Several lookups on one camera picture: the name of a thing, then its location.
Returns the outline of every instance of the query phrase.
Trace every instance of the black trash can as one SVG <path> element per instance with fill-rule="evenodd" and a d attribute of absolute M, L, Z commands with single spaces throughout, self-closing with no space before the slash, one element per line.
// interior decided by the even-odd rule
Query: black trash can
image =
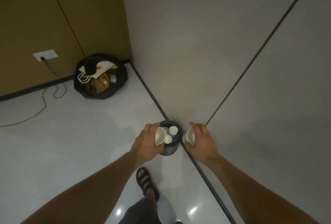
<path fill-rule="evenodd" d="M 164 144 L 163 152 L 160 153 L 161 155 L 164 155 L 164 156 L 172 155 L 174 152 L 176 152 L 176 150 L 178 148 L 178 144 L 180 143 L 180 140 L 182 138 L 182 128 L 180 127 L 180 125 L 178 123 L 171 121 L 171 120 L 164 120 L 164 121 L 160 122 L 160 126 L 165 126 L 165 127 L 169 127 L 169 128 L 171 126 L 175 126 L 178 128 L 178 133 L 175 136 L 176 139 L 174 139 L 169 144 Z"/>

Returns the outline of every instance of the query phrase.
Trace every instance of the foot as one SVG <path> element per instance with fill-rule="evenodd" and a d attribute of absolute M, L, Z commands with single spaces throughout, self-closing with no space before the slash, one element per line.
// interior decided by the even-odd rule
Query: foot
<path fill-rule="evenodd" d="M 145 167 L 138 168 L 136 180 L 139 187 L 143 190 L 144 196 L 154 198 L 156 201 L 159 200 L 159 191 L 153 185 L 151 175 Z"/>

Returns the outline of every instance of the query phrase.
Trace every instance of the hand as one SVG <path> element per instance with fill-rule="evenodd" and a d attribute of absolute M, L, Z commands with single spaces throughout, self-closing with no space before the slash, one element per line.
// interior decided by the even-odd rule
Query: hand
<path fill-rule="evenodd" d="M 188 141 L 185 142 L 187 151 L 202 163 L 217 157 L 219 155 L 218 149 L 207 127 L 194 122 L 190 122 L 190 126 L 195 134 L 195 142 L 193 146 Z"/>
<path fill-rule="evenodd" d="M 138 166 L 150 161 L 163 151 L 164 143 L 158 146 L 155 144 L 156 129 L 159 126 L 160 123 L 147 124 L 133 143 L 130 152 L 137 155 Z"/>

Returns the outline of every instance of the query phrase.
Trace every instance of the sandal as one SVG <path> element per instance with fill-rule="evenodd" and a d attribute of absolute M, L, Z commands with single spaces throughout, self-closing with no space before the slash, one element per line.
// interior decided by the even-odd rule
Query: sandal
<path fill-rule="evenodd" d="M 147 195 L 147 190 L 152 188 L 154 190 L 155 200 L 160 199 L 160 193 L 152 183 L 151 175 L 145 167 L 140 167 L 136 173 L 136 180 L 139 187 L 142 189 L 144 196 Z"/>

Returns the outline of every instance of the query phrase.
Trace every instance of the floor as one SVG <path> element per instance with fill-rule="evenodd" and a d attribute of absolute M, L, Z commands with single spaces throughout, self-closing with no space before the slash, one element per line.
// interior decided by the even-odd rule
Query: floor
<path fill-rule="evenodd" d="M 129 64 L 129 80 L 113 97 L 87 100 L 66 83 L 67 94 L 45 94 L 47 108 L 25 123 L 0 128 L 0 222 L 20 223 L 70 186 L 128 151 L 146 123 L 164 120 Z M 42 108 L 42 91 L 0 103 L 0 125 L 15 123 Z M 229 223 L 181 146 L 148 162 L 161 198 L 163 224 Z M 117 224 L 142 197 L 131 176 L 108 218 Z"/>

